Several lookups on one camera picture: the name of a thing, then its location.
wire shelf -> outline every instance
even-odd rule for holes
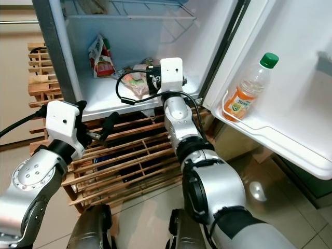
[[[125,18],[195,20],[195,15],[177,2],[109,1],[108,14],[87,15],[77,1],[66,1],[67,18]]]

green bottle cap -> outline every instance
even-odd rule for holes
[[[278,61],[279,57],[276,56],[274,53],[266,53],[260,60],[259,64],[266,68],[274,68]]]
[[[104,42],[104,44],[105,44],[106,48],[107,48],[108,50],[110,50],[110,44],[109,44],[109,41],[108,41],[108,39],[106,39],[106,38],[103,38],[103,42]]]

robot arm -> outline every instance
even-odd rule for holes
[[[160,65],[161,92],[182,91],[181,59],[162,59]],[[274,227],[254,218],[245,209],[245,190],[239,175],[202,138],[183,98],[167,94],[162,100],[165,127],[181,163],[185,210],[209,228],[206,235],[210,243],[212,237],[217,248],[295,249]],[[186,248],[186,243],[187,238],[175,248]]]
[[[0,248],[32,248],[46,206],[60,188],[67,166],[84,155],[92,139],[104,142],[112,130],[118,113],[107,118],[100,134],[87,132],[81,122],[85,106],[85,101],[48,104],[50,145],[37,148],[15,169],[8,189],[0,196]]]

refrigerator door shelf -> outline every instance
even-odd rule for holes
[[[320,155],[310,148],[299,144],[296,140],[283,134],[274,127],[265,125],[263,121],[258,118],[251,117],[249,115],[248,117],[245,117],[244,120],[240,120],[232,114],[226,112],[224,106],[227,95],[228,91],[226,91],[223,97],[221,107],[212,108],[212,114],[215,117],[241,131],[252,139],[264,144],[269,149],[277,151],[279,155],[297,164],[312,175],[320,179],[331,178],[331,160],[325,158],[323,155]],[[222,112],[228,114],[238,122],[227,120],[222,115]]]

wall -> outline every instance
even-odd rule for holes
[[[1,7],[1,21],[37,20],[32,7]],[[0,25],[0,129],[36,111],[28,106],[34,97],[27,93],[28,50],[27,43],[42,42],[38,24]],[[0,145],[31,139],[29,129],[42,126],[41,120],[30,121],[5,135]]]

